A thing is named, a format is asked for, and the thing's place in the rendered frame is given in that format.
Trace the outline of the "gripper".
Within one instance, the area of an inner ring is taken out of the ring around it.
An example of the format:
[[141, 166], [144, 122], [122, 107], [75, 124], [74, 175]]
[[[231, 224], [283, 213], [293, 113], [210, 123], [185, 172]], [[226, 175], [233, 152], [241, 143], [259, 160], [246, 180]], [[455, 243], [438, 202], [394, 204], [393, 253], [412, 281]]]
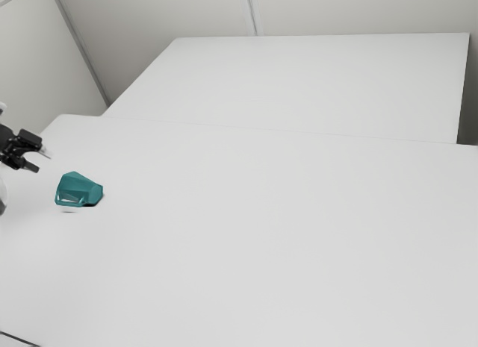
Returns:
[[[16, 138], [19, 149], [16, 149]], [[48, 159], [52, 158], [52, 153], [43, 145], [41, 137], [23, 128], [16, 136], [9, 127], [0, 124], [0, 161], [14, 170], [25, 169], [38, 173], [40, 168], [23, 157], [28, 152], [41, 154]]]

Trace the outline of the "teal faceted mug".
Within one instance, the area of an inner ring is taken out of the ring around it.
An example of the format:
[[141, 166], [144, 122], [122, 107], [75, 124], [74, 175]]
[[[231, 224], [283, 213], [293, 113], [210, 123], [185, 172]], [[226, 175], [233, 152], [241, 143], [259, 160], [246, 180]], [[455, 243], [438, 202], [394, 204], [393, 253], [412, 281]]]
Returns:
[[103, 198], [103, 186], [78, 172], [62, 175], [55, 193], [55, 204], [65, 207], [92, 207]]

